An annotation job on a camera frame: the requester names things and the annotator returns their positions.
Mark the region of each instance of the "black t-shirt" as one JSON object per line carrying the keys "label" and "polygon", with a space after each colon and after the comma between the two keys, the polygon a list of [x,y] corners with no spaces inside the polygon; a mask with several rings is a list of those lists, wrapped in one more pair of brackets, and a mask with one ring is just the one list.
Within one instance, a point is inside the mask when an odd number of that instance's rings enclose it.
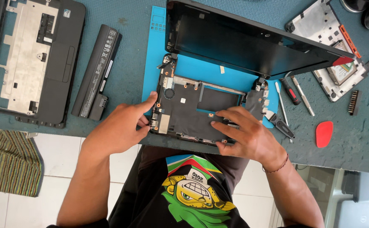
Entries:
{"label": "black t-shirt", "polygon": [[[224,174],[204,158],[160,159],[139,172],[137,181],[132,210],[122,215],[131,220],[128,227],[249,227],[232,203]],[[107,228],[109,223],[103,219],[85,227]]]}

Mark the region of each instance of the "hand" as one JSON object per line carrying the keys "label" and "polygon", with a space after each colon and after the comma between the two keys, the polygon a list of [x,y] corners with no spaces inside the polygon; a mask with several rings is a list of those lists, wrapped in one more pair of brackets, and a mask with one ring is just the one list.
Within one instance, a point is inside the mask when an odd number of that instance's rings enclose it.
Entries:
{"label": "hand", "polygon": [[[127,151],[139,143],[150,130],[144,113],[152,108],[157,98],[157,92],[153,91],[141,104],[117,106],[84,140],[81,154],[90,154],[91,158],[102,159]],[[142,128],[137,131],[136,125]]]}
{"label": "hand", "polygon": [[278,170],[284,164],[287,156],[285,149],[249,111],[238,106],[217,111],[216,115],[230,119],[240,126],[237,130],[220,122],[211,122],[212,127],[237,141],[233,146],[217,142],[222,155],[258,161],[269,172]]}

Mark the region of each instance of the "man's right hand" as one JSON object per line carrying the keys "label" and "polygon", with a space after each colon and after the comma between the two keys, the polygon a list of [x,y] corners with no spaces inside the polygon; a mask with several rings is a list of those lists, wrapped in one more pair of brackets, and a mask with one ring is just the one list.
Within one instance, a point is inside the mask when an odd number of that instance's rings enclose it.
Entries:
{"label": "man's right hand", "polygon": [[249,111],[237,106],[217,111],[216,115],[230,119],[240,126],[237,130],[220,122],[211,122],[212,127],[237,141],[233,146],[217,142],[222,155],[258,161],[269,172],[278,170],[284,164],[287,157],[285,149]]}

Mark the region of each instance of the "bracelet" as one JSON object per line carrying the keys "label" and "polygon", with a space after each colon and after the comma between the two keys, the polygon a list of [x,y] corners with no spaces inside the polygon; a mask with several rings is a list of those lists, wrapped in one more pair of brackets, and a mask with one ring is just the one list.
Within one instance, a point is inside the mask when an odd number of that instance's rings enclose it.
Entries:
{"label": "bracelet", "polygon": [[268,172],[268,171],[266,171],[265,170],[265,168],[263,168],[263,166],[262,166],[262,171],[263,172],[265,172],[265,173],[274,173],[274,172],[277,172],[277,171],[279,171],[280,169],[282,169],[285,165],[286,165],[286,163],[287,163],[287,161],[289,160],[289,154],[287,154],[287,157],[286,157],[286,161],[285,161],[285,163],[282,165],[282,167],[280,167],[278,170],[276,170],[276,171],[273,171],[273,172]]}

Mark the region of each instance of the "laptop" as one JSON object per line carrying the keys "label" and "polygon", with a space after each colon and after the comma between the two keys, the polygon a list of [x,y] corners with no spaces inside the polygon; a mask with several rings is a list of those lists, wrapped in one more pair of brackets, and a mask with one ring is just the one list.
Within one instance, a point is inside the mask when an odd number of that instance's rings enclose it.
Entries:
{"label": "laptop", "polygon": [[73,0],[0,0],[0,113],[65,127],[85,14]]}
{"label": "laptop", "polygon": [[[168,0],[165,50],[158,100],[151,110],[151,133],[215,146],[235,143],[210,122],[239,126],[216,111],[245,107],[262,121],[268,105],[267,80],[352,62],[345,51],[299,37],[190,0]],[[180,56],[203,60],[259,78],[250,91],[238,91],[177,75]]]}

